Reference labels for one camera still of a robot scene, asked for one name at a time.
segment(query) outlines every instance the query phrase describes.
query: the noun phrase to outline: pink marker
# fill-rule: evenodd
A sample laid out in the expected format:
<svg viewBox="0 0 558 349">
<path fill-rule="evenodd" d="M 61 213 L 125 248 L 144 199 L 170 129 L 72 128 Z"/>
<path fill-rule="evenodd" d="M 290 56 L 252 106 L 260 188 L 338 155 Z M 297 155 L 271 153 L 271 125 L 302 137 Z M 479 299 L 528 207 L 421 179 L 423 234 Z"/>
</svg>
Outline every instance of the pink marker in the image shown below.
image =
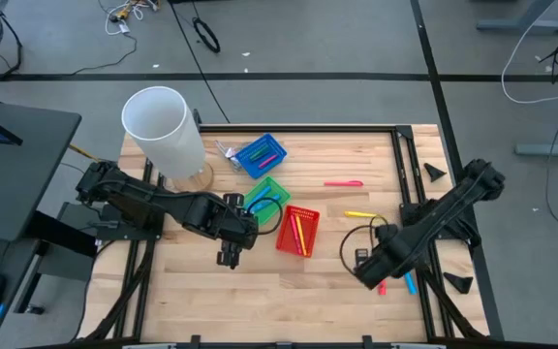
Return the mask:
<svg viewBox="0 0 558 349">
<path fill-rule="evenodd" d="M 298 254 L 301 255 L 302 248 L 300 248 L 300 238 L 298 237 L 298 228 L 296 227 L 295 216 L 293 214 L 290 215 L 290 223 L 292 223 L 292 233 L 294 233 L 294 244 L 296 245 Z"/>
<path fill-rule="evenodd" d="M 363 186 L 363 182 L 360 180 L 329 181 L 325 182 L 325 186 Z"/>
<path fill-rule="evenodd" d="M 266 165 L 268 165 L 272 160 L 274 160 L 277 157 L 277 154 L 272 155 L 271 157 L 267 158 L 266 160 L 264 160 L 259 166 L 258 169 L 263 169 L 266 167 Z"/>
</svg>

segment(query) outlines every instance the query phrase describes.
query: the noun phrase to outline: white plastic cup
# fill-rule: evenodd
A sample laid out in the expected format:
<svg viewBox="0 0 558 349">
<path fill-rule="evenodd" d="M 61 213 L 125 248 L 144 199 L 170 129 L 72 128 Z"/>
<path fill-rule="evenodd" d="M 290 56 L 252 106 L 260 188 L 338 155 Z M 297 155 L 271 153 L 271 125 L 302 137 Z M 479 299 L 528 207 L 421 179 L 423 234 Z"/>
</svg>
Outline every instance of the white plastic cup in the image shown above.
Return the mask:
<svg viewBox="0 0 558 349">
<path fill-rule="evenodd" d="M 202 137 L 177 91 L 154 86 L 137 92 L 122 109 L 122 125 L 164 176 L 187 178 L 203 169 Z"/>
</svg>

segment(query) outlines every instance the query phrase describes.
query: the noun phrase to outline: black floor stripe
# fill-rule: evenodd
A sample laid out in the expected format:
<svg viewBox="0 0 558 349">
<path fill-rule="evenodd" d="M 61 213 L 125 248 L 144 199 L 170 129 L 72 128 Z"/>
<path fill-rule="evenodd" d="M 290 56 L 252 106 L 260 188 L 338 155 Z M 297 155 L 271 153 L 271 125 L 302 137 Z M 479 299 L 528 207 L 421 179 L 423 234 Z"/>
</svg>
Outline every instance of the black floor stripe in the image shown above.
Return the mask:
<svg viewBox="0 0 558 349">
<path fill-rule="evenodd" d="M 206 73 L 213 81 L 246 80 L 373 80 L 373 81 L 430 81 L 427 74 L 410 73 Z M 501 82 L 501 76 L 484 74 L 441 74 L 440 82 Z M 199 81 L 199 73 L 107 73 L 107 74 L 14 74 L 6 81 Z M 506 82 L 550 82 L 550 76 L 510 75 Z"/>
<path fill-rule="evenodd" d="M 447 103 L 445 102 L 441 79 L 436 69 L 434 55 L 432 54 L 432 47 L 427 37 L 427 30 L 425 29 L 425 22 L 421 13 L 419 0 L 411 0 L 411 7 L 413 9 L 413 15 L 415 16 L 415 22 L 417 23 L 418 37 L 421 43 L 423 57 L 425 59 L 425 65 L 427 66 L 427 71 L 430 76 L 430 84 L 432 85 L 432 92 L 434 93 L 434 100 L 436 102 L 436 108 L 438 110 L 441 127 L 443 129 L 443 136 L 447 145 L 451 169 L 453 170 L 453 176 L 457 182 L 462 179 L 462 161 L 460 160 L 460 153 L 458 151 L 455 135 L 451 126 L 450 114 L 447 109 Z M 470 209 L 470 212 L 467 213 L 470 213 L 473 220 L 475 217 L 473 211 Z M 483 250 L 478 248 L 477 251 L 474 251 L 472 257 L 476 272 L 480 275 L 480 293 L 490 335 L 492 335 L 495 339 L 503 340 L 503 328 L 501 326 L 501 319 L 499 318 L 498 309 L 494 300 L 494 292 L 489 280 Z"/>
</svg>

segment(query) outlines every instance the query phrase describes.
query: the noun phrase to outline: gray floor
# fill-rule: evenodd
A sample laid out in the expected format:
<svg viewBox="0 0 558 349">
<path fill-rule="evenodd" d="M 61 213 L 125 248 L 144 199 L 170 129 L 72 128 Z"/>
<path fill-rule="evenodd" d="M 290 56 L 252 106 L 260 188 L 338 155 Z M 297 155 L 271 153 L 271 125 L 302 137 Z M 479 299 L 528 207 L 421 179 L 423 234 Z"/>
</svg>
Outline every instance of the gray floor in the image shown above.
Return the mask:
<svg viewBox="0 0 558 349">
<path fill-rule="evenodd" d="M 106 6 L 119 1 L 103 0 Z M 528 1 L 422 0 L 422 11 L 440 73 L 499 74 L 518 34 L 480 33 L 477 19 L 516 16 Z M 229 0 L 198 4 L 202 18 L 221 40 L 215 55 L 192 41 L 206 72 L 381 72 L 426 73 L 408 1 Z M 177 5 L 185 17 L 190 4 Z M 104 32 L 104 14 L 95 1 L 11 1 L 5 13 L 25 45 L 24 74 L 70 73 L 117 60 L 132 42 Z M 544 18 L 558 18 L 558 2 Z M 194 31 L 185 25 L 190 38 Z M 173 14 L 168 8 L 131 20 L 139 50 L 117 67 L 93 73 L 195 73 Z M 14 58 L 10 35 L 0 52 Z M 558 37 L 530 37 L 518 51 L 510 74 L 545 74 L 547 55 Z M 247 57 L 242 53 L 250 52 Z M 0 61 L 0 71 L 4 66 Z M 123 104 L 137 90 L 166 85 L 181 91 L 204 122 L 223 122 L 199 81 L 61 81 L 0 83 L 0 100 L 31 107 L 74 111 L 83 121 L 74 143 L 99 157 L 115 159 L 124 135 Z M 429 82 L 365 80 L 212 81 L 232 122 L 439 123 Z M 558 122 L 558 101 L 516 105 L 499 83 L 443 84 L 460 155 L 482 157 L 507 177 L 497 202 L 476 206 L 480 232 L 506 339 L 558 343 L 558 226 L 544 201 L 544 160 L 512 153 L 517 142 L 550 142 Z M 558 94 L 558 84 L 510 83 L 518 98 Z M 86 166 L 76 154 L 65 161 Z M 551 201 L 558 213 L 558 160 L 552 162 Z M 73 201 L 79 173 L 60 168 L 41 209 Z M 34 302 L 42 317 L 11 315 L 0 348 L 63 342 L 80 316 L 83 284 L 45 278 Z"/>
</svg>

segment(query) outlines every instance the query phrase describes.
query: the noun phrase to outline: wooden tabletop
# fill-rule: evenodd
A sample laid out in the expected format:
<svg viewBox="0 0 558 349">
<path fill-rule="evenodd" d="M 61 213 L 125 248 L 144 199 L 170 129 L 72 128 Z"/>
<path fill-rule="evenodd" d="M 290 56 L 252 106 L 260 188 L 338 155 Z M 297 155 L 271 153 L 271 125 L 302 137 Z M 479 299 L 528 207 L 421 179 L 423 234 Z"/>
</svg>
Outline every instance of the wooden tabletop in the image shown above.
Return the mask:
<svg viewBox="0 0 558 349">
<path fill-rule="evenodd" d="M 436 125 L 413 125 L 413 131 L 421 167 L 427 162 L 448 172 Z M 246 194 L 257 183 L 245 172 L 235 173 L 214 141 L 239 146 L 260 135 L 202 134 L 206 161 L 214 169 L 212 191 Z M 215 263 L 220 241 L 186 232 L 169 217 L 156 246 L 142 341 L 187 342 L 192 334 L 200 334 L 205 342 L 358 342 L 364 334 L 381 342 L 425 341 L 419 296 L 409 295 L 403 279 L 388 278 L 387 295 L 379 296 L 348 274 L 339 260 L 342 237 L 367 221 L 347 218 L 345 210 L 378 212 L 389 222 L 399 223 L 401 195 L 390 136 L 275 133 L 273 137 L 288 156 L 268 174 L 292 194 L 290 205 L 321 214 L 313 256 L 307 259 L 277 251 L 273 233 L 258 237 L 252 250 L 242 252 L 240 265 L 230 270 Z M 409 164 L 408 150 L 404 143 L 402 146 L 404 161 Z M 141 178 L 144 159 L 127 137 L 120 168 Z M 325 180 L 349 179 L 364 185 L 323 186 Z M 416 202 L 414 183 L 409 183 Z M 428 198 L 438 198 L 452 187 L 449 175 L 434 183 L 426 176 L 424 186 Z M 462 242 L 443 240 L 437 245 L 442 271 L 474 276 L 469 251 Z M 117 299 L 128 247 L 125 241 L 114 243 L 96 262 L 81 336 L 98 325 Z M 354 234 L 344 252 L 349 265 L 354 264 L 356 248 L 368 247 L 366 231 Z M 468 295 L 460 295 L 447 281 L 445 287 L 474 327 L 487 333 L 476 281 Z M 438 305 L 431 291 L 429 295 L 437 333 L 442 334 Z M 130 320 L 129 316 L 127 332 L 132 328 Z"/>
</svg>

